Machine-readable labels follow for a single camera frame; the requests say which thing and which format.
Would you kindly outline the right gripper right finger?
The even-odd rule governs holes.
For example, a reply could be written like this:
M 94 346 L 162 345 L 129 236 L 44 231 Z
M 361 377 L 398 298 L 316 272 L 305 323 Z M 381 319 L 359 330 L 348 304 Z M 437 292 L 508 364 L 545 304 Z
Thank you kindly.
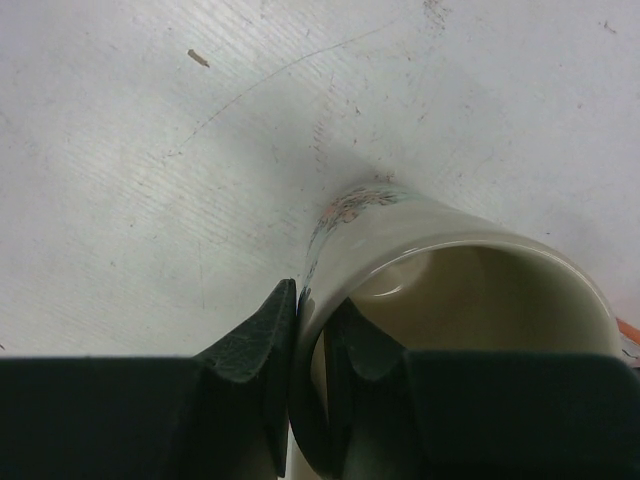
M 339 479 L 639 475 L 639 377 L 619 360 L 409 350 L 351 302 L 324 346 Z

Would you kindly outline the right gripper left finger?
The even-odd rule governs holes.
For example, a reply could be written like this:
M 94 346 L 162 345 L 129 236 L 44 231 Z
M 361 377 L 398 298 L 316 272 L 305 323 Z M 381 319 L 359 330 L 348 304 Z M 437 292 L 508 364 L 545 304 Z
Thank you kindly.
M 192 357 L 1 362 L 5 479 L 278 479 L 296 285 Z

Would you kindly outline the cream floral tall mug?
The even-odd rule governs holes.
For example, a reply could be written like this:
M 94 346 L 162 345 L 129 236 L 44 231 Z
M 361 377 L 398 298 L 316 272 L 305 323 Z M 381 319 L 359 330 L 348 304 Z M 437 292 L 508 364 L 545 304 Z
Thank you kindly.
M 403 187 L 354 187 L 316 222 L 298 304 L 290 422 L 322 476 L 330 473 L 322 341 L 347 301 L 404 347 L 622 354 L 605 296 L 561 253 Z

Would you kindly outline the orange mug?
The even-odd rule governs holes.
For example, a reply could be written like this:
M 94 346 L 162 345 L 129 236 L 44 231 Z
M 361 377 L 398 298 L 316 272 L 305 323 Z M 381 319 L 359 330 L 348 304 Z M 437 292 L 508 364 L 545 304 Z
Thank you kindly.
M 616 322 L 626 348 L 634 351 L 639 350 L 639 329 L 620 318 L 617 318 Z

